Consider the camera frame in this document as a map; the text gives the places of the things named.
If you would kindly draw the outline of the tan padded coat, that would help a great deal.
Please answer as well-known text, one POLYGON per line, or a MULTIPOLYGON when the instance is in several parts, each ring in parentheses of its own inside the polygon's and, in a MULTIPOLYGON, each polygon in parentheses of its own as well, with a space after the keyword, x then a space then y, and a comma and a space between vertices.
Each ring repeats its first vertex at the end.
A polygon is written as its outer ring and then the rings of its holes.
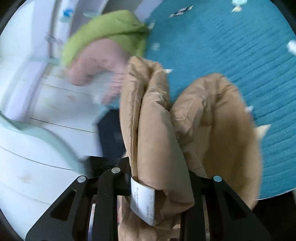
POLYGON ((194 205, 189 173, 221 176, 249 208, 261 182, 259 141, 238 90, 224 75, 193 81, 170 104, 161 64, 131 57, 123 82, 120 124, 132 176, 155 190, 153 225, 122 199, 119 240, 169 240, 180 213, 194 205))

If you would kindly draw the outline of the black folded garment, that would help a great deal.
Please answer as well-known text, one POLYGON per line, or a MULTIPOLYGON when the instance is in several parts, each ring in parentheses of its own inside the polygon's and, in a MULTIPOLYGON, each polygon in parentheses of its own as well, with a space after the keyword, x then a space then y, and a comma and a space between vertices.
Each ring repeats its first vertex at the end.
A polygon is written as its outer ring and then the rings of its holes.
POLYGON ((119 110, 111 109, 97 124, 103 157, 121 159, 126 153, 122 137, 119 110))

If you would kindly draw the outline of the pink folded quilt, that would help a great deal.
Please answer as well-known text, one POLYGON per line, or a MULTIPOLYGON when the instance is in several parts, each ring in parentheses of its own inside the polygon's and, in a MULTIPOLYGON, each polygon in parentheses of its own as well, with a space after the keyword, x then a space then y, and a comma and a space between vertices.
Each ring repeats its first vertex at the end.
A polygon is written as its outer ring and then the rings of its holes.
POLYGON ((108 38, 101 38, 90 43, 78 54, 78 57, 66 68, 66 75, 71 84, 82 86, 88 84, 99 72, 112 72, 113 79, 102 99, 104 104, 109 104, 121 93, 130 57, 131 54, 118 43, 108 38))

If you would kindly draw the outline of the teal candy-print bed mat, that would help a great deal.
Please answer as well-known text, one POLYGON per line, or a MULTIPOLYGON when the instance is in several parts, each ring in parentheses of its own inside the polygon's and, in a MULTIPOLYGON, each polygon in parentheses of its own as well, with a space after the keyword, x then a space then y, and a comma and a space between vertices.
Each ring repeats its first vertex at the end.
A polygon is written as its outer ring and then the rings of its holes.
POLYGON ((214 72, 234 83, 263 138, 260 198, 295 188, 295 33, 270 1, 163 1, 149 16, 154 27, 147 59, 170 69, 171 100, 195 79, 214 72))

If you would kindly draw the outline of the green quilt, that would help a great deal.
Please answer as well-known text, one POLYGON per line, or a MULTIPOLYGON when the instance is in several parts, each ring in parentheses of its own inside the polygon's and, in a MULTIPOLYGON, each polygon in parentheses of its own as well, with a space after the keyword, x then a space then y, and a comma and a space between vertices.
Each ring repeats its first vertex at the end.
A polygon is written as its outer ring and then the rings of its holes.
POLYGON ((68 67, 85 47, 102 38, 118 43, 132 56, 143 57, 148 34, 147 25, 126 9, 105 13, 82 25, 67 40, 63 46, 61 63, 68 67))

